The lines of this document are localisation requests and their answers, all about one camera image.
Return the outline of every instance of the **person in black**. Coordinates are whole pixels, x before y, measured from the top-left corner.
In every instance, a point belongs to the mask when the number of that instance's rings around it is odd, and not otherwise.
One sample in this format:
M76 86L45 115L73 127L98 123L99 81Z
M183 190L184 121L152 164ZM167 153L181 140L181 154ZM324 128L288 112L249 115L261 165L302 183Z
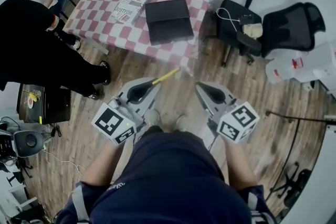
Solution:
M64 86L96 100L99 95L93 84L110 82L105 61L92 65L45 31L55 17L44 5L30 0L6 0L0 5L0 18L0 90L7 82Z
M62 5L58 0L32 0L49 8L49 10L59 17L59 14L62 11ZM71 45L75 50L79 50L80 42L76 39L74 35L68 34L63 31L64 28L64 21L58 18L57 26L53 29L53 32L56 32L58 37L64 41L65 43Z

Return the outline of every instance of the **white cable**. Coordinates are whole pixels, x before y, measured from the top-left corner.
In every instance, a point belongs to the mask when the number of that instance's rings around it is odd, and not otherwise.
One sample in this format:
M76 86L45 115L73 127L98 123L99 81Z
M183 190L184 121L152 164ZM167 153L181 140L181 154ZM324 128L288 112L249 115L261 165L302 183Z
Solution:
M228 19L228 18L220 17L220 15L218 14L218 11L219 11L220 9L223 9L223 10L225 10L225 11L227 12L227 14L229 15L229 19ZM218 9L216 10L216 13L217 13L217 16L218 16L219 18L221 18L221 19L223 19L223 20L229 20L229 21L232 23L233 28L234 28L234 29L236 30L236 32L237 32L237 28L235 27L235 24L233 23L233 20L234 20L234 19L231 19L230 12L229 12L227 9L225 9L225 8L218 8Z
M79 164L75 164L75 163L73 163L73 162L71 162L71 161L62 161L62 160L60 160L58 157L56 157L53 153L47 152L47 151L45 151L45 150L42 150L42 151L44 151L45 153L48 153L48 154L54 156L54 157L55 157L56 159L58 159L61 163L71 163L72 165L75 165L76 168L77 168L77 172L78 172L78 176L79 176L79 177L82 176L81 172L79 171L79 167L81 167L81 168L83 168L84 170L86 170L85 167L83 167L83 166L81 166L81 165L79 165Z

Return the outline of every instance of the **sneaker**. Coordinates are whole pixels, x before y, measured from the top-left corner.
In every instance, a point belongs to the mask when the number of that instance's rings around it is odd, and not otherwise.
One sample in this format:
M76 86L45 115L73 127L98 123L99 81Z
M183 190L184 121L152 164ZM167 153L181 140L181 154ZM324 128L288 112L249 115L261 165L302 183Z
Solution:
M150 109L146 111L145 118L149 127L160 124L160 113L156 109Z
M80 42L79 40L76 40L75 44L72 46L75 50L79 50L80 49Z
M107 72L108 72L107 80L105 80L105 81L103 82L103 85L106 86L106 85L110 84L110 82L111 82L110 66L109 66L109 64L108 64L106 61L101 61L101 62L100 62L100 66L101 66L101 67L105 67L105 68L107 69Z
M187 116L186 115L179 116L176 121L175 129L181 132L186 132L187 130L186 126L187 126Z
M94 99L94 100L99 100L99 93L94 92L92 95L88 96L88 98Z

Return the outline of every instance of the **black box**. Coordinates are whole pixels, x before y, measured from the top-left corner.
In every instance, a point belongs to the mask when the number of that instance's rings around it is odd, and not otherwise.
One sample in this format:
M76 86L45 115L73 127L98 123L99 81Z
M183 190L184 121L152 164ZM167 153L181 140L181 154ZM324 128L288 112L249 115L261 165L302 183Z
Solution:
M193 28L185 0L145 4L146 21L152 45L193 38Z
M31 121L40 124L57 123L70 120L71 91L68 89L31 86L30 90L41 91L41 98L28 109Z

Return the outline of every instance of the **red label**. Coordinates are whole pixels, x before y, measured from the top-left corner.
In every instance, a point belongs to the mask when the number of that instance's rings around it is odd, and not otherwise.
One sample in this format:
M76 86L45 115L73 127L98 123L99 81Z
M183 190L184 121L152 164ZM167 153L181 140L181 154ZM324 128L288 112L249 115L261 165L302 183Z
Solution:
M302 58L292 59L292 63L293 63L293 68L294 69L298 69L298 68L302 68L303 67Z

